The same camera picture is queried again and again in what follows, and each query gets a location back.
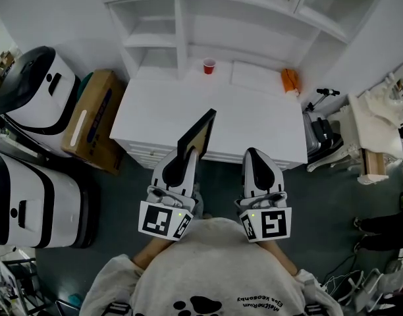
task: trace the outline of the cardboard box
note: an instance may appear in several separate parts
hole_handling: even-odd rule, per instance
[[[109,138],[125,88],[111,70],[96,70],[71,116],[61,149],[90,165],[119,173],[124,150]]]

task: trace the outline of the drawer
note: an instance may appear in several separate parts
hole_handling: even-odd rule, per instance
[[[223,163],[232,163],[232,164],[242,164],[242,159],[241,160],[236,160],[236,159],[225,159],[224,157],[212,157],[212,156],[204,156],[202,160],[206,161],[221,161]]]
[[[127,153],[129,154],[133,154],[133,155],[147,155],[153,158],[164,158],[167,153],[161,153],[161,152],[157,152],[157,151],[142,151],[142,150],[137,150],[137,149],[131,149],[130,151],[127,151]]]
[[[149,155],[147,153],[127,152],[127,154],[129,154],[134,159],[146,158],[146,159],[149,159],[149,160],[152,160],[152,161],[161,161],[164,158],[164,156]]]
[[[274,161],[276,165],[287,167],[290,163],[287,161]]]
[[[156,164],[158,164],[158,160],[156,160],[156,159],[150,159],[150,158],[147,158],[147,157],[144,157],[144,156],[140,156],[140,155],[133,155],[133,154],[131,154],[131,153],[129,153],[129,155],[135,160],[135,161],[137,161],[138,163],[147,163],[147,164],[153,164],[153,165],[156,165]]]
[[[226,153],[206,152],[203,158],[217,158],[221,160],[235,161],[236,163],[242,163],[242,155],[227,155]]]
[[[146,164],[146,163],[139,163],[141,166],[143,166],[145,169],[149,169],[149,170],[153,170],[156,165],[152,165],[152,164]]]
[[[159,153],[168,154],[170,153],[175,147],[167,146],[167,145],[157,145],[157,144],[138,144],[134,142],[128,143],[128,150],[135,149],[140,151],[157,151]]]

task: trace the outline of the black handle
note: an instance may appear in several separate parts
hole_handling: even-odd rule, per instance
[[[333,89],[317,89],[317,93],[320,93],[321,95],[324,96],[337,96],[340,95],[340,92],[338,92],[337,90],[333,90]]]
[[[49,91],[49,94],[52,96],[52,94],[54,93],[54,91],[55,91],[55,88],[57,87],[57,84],[58,84],[58,82],[59,82],[59,80],[61,79],[61,74],[59,74],[58,72],[54,75],[54,77],[53,77],[53,79],[52,79],[52,81],[51,81],[51,84],[49,85],[49,87],[48,87],[48,91]]]
[[[26,200],[22,200],[18,204],[18,225],[20,228],[24,228],[25,220],[26,220]]]
[[[39,60],[39,57],[27,62],[22,67],[22,70],[20,71],[21,79],[22,79],[22,83],[20,84],[20,86],[22,86],[22,88],[26,89],[26,88],[30,87],[30,84],[32,83],[32,77],[33,77],[32,71],[34,69],[34,65],[35,65],[36,61],[38,61],[38,60]]]

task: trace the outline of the white cabinet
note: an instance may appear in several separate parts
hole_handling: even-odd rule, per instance
[[[190,74],[183,81],[131,80],[110,138],[153,168],[210,108],[217,111],[204,159],[242,163],[256,147],[282,169],[307,161],[301,106],[295,101]]]

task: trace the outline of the gray carpet floor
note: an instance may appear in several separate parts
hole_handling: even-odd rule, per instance
[[[58,298],[71,294],[82,297],[98,271],[113,256],[133,256],[149,240],[138,233],[140,200],[146,198],[151,171],[125,157],[119,176],[85,168],[100,186],[101,213],[94,243],[84,250],[54,248],[36,250],[38,273]],[[390,178],[364,186],[346,169],[321,167],[307,173],[305,166],[284,172],[288,205],[292,207],[292,234],[279,244],[299,268],[319,280],[352,255],[360,233],[352,226],[355,216],[376,217],[398,212],[398,196],[403,189],[401,167],[390,170]],[[241,165],[202,161],[198,175],[205,211],[214,217],[238,219],[235,199],[242,193]],[[383,270],[394,252],[361,250],[354,265],[366,274],[374,267]],[[348,261],[335,275],[347,273]]]

